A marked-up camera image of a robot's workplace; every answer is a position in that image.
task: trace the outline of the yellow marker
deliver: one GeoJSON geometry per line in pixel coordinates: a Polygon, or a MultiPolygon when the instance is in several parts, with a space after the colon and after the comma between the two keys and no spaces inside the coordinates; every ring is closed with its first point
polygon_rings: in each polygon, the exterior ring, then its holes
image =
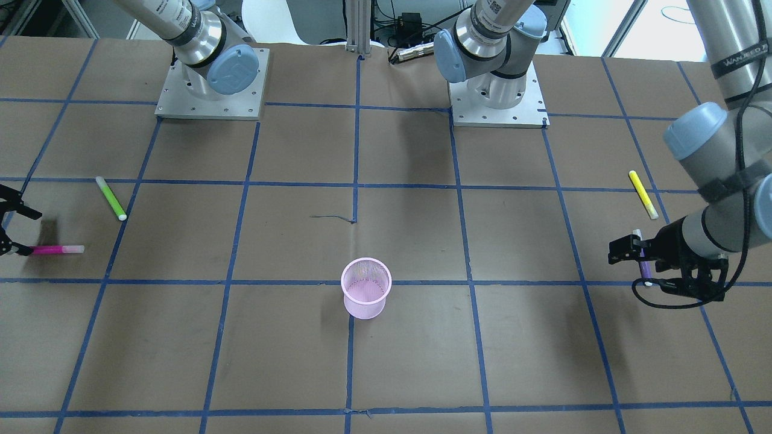
{"type": "Polygon", "coordinates": [[[652,204],[652,200],[649,198],[646,189],[643,188],[643,184],[641,184],[641,179],[638,177],[638,174],[635,173],[635,171],[630,171],[628,176],[630,177],[630,181],[632,181],[633,187],[635,187],[635,190],[638,192],[638,197],[641,198],[641,203],[643,204],[643,207],[646,208],[648,216],[652,220],[659,219],[659,214],[657,214],[657,210],[654,209],[654,204],[652,204]]]}

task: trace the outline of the light blue cap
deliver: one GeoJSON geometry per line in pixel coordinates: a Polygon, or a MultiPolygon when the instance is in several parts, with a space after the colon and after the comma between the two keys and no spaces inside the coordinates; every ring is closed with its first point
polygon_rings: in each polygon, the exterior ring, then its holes
{"type": "Polygon", "coordinates": [[[435,58],[439,72],[450,83],[466,80],[466,68],[461,59],[461,49],[455,44],[453,35],[447,29],[435,36],[435,58]]]}
{"type": "Polygon", "coordinates": [[[252,47],[239,44],[223,51],[215,59],[206,74],[206,81],[217,93],[233,95],[255,81],[259,67],[260,61],[252,47]]]}
{"type": "Polygon", "coordinates": [[[515,24],[515,30],[531,39],[542,39],[547,33],[547,17],[541,9],[531,5],[515,24]]]}
{"type": "Polygon", "coordinates": [[[191,3],[196,8],[205,11],[215,5],[215,0],[191,0],[191,3]]]}
{"type": "Polygon", "coordinates": [[[673,157],[681,161],[699,150],[726,120],[726,110],[716,103],[704,103],[678,118],[662,137],[673,157]]]}
{"type": "Polygon", "coordinates": [[[756,223],[768,239],[772,239],[772,175],[768,175],[756,190],[756,223]]]}

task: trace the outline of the metal leg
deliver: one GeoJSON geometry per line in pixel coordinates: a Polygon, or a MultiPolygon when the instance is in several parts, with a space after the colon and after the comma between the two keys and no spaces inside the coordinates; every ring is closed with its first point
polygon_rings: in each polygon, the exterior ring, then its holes
{"type": "Polygon", "coordinates": [[[91,39],[99,39],[99,33],[94,27],[94,24],[86,15],[86,11],[83,10],[83,6],[80,5],[78,0],[62,0],[62,4],[67,9],[69,14],[75,20],[75,23],[88,35],[91,39]]]}
{"type": "Polygon", "coordinates": [[[370,20],[372,16],[370,0],[348,0],[348,41],[346,50],[352,53],[370,56],[370,20]]]}
{"type": "Polygon", "coordinates": [[[648,0],[635,0],[632,2],[628,13],[622,19],[619,27],[617,27],[617,31],[614,32],[614,35],[611,37],[611,41],[608,42],[606,49],[603,50],[603,57],[614,57],[614,54],[616,54],[617,50],[619,50],[619,46],[622,45],[628,33],[630,33],[632,26],[636,21],[638,21],[638,17],[641,15],[641,12],[647,3],[648,0]]]}

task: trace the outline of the metal base plate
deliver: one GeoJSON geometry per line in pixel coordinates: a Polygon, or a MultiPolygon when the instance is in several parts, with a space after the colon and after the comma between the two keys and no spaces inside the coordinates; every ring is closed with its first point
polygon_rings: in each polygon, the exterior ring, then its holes
{"type": "Polygon", "coordinates": [[[222,95],[218,100],[207,100],[194,95],[188,89],[183,68],[178,60],[169,68],[164,89],[155,107],[156,116],[171,119],[260,120],[270,50],[254,50],[260,61],[255,81],[241,92],[222,95]]]}
{"type": "Polygon", "coordinates": [[[466,81],[449,83],[453,124],[460,127],[541,128],[550,124],[533,63],[528,67],[528,87],[523,99],[510,109],[493,109],[479,102],[466,81]]]}

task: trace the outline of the black strap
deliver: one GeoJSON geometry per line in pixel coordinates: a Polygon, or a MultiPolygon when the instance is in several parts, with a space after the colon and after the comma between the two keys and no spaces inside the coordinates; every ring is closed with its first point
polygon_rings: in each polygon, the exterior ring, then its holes
{"type": "Polygon", "coordinates": [[[713,71],[713,78],[718,80],[720,77],[725,76],[734,70],[738,70],[762,57],[769,56],[769,45],[770,39],[767,38],[764,41],[753,44],[743,51],[719,60],[710,66],[710,69],[713,71]]]}
{"type": "Polygon", "coordinates": [[[766,160],[759,160],[745,170],[738,171],[723,181],[714,179],[708,182],[700,187],[697,192],[705,199],[705,202],[714,203],[755,185],[769,174],[769,163],[766,160]]]}

